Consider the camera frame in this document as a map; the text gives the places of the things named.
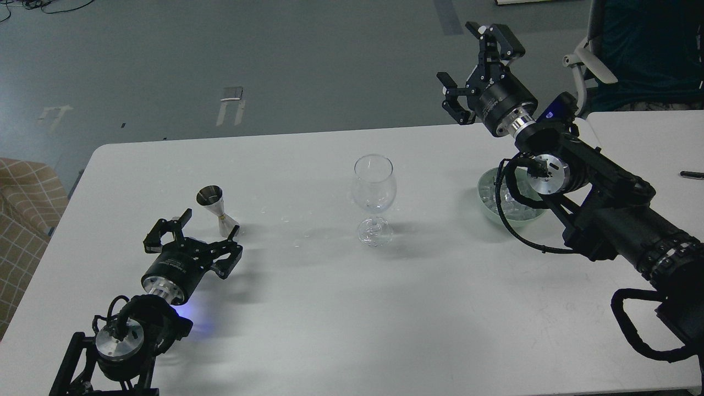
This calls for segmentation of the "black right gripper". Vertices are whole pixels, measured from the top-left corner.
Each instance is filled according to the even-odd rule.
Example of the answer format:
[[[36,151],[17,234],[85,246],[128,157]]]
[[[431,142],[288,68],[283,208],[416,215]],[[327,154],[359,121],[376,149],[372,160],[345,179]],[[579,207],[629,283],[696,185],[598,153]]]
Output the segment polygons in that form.
[[[447,72],[437,73],[444,89],[442,108],[459,125],[473,124],[478,118],[493,137],[515,138],[536,122],[536,98],[510,71],[510,64],[525,55],[525,47],[508,25],[467,22],[465,27],[478,39],[477,65],[464,87]]]

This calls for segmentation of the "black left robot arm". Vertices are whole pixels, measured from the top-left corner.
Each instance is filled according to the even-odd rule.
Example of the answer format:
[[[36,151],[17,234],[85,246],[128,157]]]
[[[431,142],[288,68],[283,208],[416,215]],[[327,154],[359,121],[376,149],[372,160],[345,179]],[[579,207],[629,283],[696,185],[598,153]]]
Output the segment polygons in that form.
[[[158,395],[152,386],[156,359],[191,333],[193,323],[176,311],[189,301],[207,272],[228,278],[243,247],[240,225],[219,215],[224,240],[204,243],[185,236],[192,210],[160,219],[144,238],[144,250],[156,254],[141,279],[143,295],[128,298],[120,311],[111,304],[92,321],[95,334],[74,333],[50,389],[51,395]]]

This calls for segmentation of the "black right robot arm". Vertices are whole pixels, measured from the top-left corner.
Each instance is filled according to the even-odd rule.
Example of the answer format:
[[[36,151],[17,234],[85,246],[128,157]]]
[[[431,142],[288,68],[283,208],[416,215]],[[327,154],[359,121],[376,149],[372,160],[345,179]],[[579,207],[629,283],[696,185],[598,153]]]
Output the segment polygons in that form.
[[[465,27],[478,39],[478,64],[460,87],[446,72],[437,74],[444,88],[443,108],[460,125],[482,122],[494,137],[510,136],[518,149],[503,159],[494,178],[501,222],[509,232],[501,185],[514,200],[549,210],[563,224],[565,247],[522,240],[554,254],[580,254],[591,261],[623,256],[649,281],[652,290],[625,288],[611,298],[611,309],[627,342],[656,361],[702,361],[702,243],[652,210],[656,191],[579,138],[574,123],[578,101],[561,93],[535,116],[537,100],[513,75],[510,63],[525,48],[507,25]],[[624,311],[626,299],[656,301],[656,314],[682,342],[658,351],[646,344]]]

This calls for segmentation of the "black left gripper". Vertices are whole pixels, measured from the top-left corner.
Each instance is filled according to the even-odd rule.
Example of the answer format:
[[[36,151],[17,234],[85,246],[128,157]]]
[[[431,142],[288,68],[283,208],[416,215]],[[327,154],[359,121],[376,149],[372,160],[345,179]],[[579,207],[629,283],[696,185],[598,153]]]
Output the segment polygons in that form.
[[[187,303],[206,271],[227,279],[244,250],[235,240],[240,225],[235,225],[222,241],[186,241],[183,228],[191,216],[192,209],[187,208],[175,220],[159,219],[143,240],[144,251],[158,256],[144,273],[141,285],[148,295],[160,296],[174,306]],[[174,241],[163,245],[167,233]]]

